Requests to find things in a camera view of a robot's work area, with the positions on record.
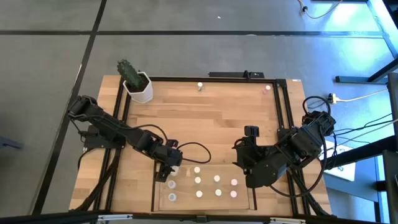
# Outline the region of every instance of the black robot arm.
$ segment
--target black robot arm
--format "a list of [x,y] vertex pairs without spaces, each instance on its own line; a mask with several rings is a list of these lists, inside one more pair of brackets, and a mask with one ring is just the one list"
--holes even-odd
[[246,186],[271,186],[288,167],[303,168],[321,153],[324,136],[333,132],[336,121],[329,113],[313,111],[302,120],[301,128],[293,128],[273,146],[258,146],[257,126],[245,126],[246,137],[238,139],[235,165],[243,169]]
[[176,145],[163,145],[163,139],[155,133],[124,124],[99,107],[92,97],[78,96],[68,109],[68,117],[73,121],[90,122],[99,130],[99,135],[108,141],[125,137],[133,149],[160,163],[156,181],[165,182],[173,171],[172,166],[181,164],[182,152],[172,147]]

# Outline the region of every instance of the black clamp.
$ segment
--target black clamp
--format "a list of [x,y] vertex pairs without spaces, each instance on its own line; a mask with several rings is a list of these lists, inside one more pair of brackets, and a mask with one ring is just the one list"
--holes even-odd
[[208,222],[207,216],[206,215],[197,215],[196,222],[197,223],[206,223],[206,222]]
[[165,145],[168,146],[168,147],[177,147],[178,146],[178,141],[175,140],[175,139],[169,139],[169,140],[167,140]]
[[259,137],[260,136],[260,129],[257,126],[245,126],[244,127],[244,135],[245,136]]
[[248,72],[247,70],[245,70],[243,72],[243,76],[242,77],[245,78],[247,81],[249,81],[250,77],[251,77],[251,72]]

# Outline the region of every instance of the concrete floor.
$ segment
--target concrete floor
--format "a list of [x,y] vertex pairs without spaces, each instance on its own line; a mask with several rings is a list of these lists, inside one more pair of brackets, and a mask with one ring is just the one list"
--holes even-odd
[[[312,14],[331,6],[304,2]],[[100,0],[3,0],[0,30],[91,30],[99,5]],[[311,20],[300,15],[294,0],[109,0],[99,29],[378,31],[365,3],[342,3],[333,13]],[[0,151],[0,217],[30,212],[87,41],[87,36],[0,35],[0,136],[25,144],[21,150]],[[336,75],[369,76],[393,60],[379,37],[97,36],[80,94],[96,96],[102,76],[117,74],[121,58],[150,76],[206,77],[208,72],[253,70],[269,78],[301,79],[306,96],[336,93],[340,98],[385,86],[337,84]],[[388,92],[334,105],[332,115],[336,129],[341,129],[362,126],[386,110]],[[392,133],[388,127],[370,140]],[[67,211],[81,149],[70,127],[44,213]],[[363,209],[372,211],[372,202],[335,190],[328,194],[335,215],[374,220]]]

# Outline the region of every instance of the metal bracket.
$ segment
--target metal bracket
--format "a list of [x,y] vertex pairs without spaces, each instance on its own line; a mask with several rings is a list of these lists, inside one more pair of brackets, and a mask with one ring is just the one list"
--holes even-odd
[[177,147],[178,146],[178,141],[175,140],[175,139],[169,139],[169,140],[167,140],[165,145],[168,146],[168,147]]
[[93,148],[106,148],[106,149],[122,149],[124,145],[126,145],[126,138],[123,136],[117,136],[115,141],[108,141],[105,138],[102,138],[98,129],[93,125],[88,126],[84,147],[88,149]]
[[285,137],[286,134],[288,134],[290,131],[291,131],[290,129],[285,129],[285,128],[278,129],[277,130],[278,139]]
[[[265,78],[262,72],[249,72],[251,78]],[[211,78],[246,78],[244,72],[209,72]]]
[[282,88],[287,88],[286,79],[275,79],[276,84],[280,85]]
[[132,219],[132,214],[123,215],[98,215],[98,221],[114,221],[114,220],[129,220]]
[[271,217],[270,223],[281,223],[281,224],[305,224],[305,220],[299,220],[294,218],[274,218]]

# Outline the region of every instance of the white peg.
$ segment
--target white peg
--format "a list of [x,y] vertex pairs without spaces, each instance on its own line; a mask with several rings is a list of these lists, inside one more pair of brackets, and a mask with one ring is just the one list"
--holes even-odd
[[215,181],[215,182],[219,182],[219,181],[220,181],[219,175],[215,175],[215,176],[214,176],[214,181]]
[[193,171],[194,171],[196,174],[199,174],[199,173],[200,173],[200,167],[195,167],[195,168],[193,168]]
[[198,83],[198,91],[201,91],[202,87],[203,87],[203,83]]
[[171,194],[169,194],[169,201],[171,201],[171,202],[175,202],[175,201],[176,201],[176,199],[177,199],[177,196],[176,196],[176,194],[175,194],[175,193],[171,193]]
[[200,197],[202,197],[202,196],[203,196],[203,192],[200,191],[200,190],[198,190],[198,191],[197,191],[197,197],[200,198]]
[[217,189],[216,192],[215,192],[215,194],[216,194],[217,196],[221,196],[222,191],[221,191],[220,189]]
[[232,190],[231,193],[229,193],[231,195],[232,198],[236,198],[236,196],[238,195],[238,193],[236,193],[236,191]]
[[232,186],[237,186],[237,184],[238,184],[238,180],[236,180],[236,179],[232,179],[231,180],[231,185]]
[[195,183],[200,184],[201,178],[200,177],[195,177]]
[[170,174],[171,174],[173,177],[175,177],[175,176],[178,174],[178,170],[180,169],[180,167],[178,167],[178,166],[172,166],[172,169],[173,169],[174,171],[172,171]]
[[177,184],[174,180],[170,180],[169,182],[167,182],[167,186],[169,186],[170,189],[174,189]]

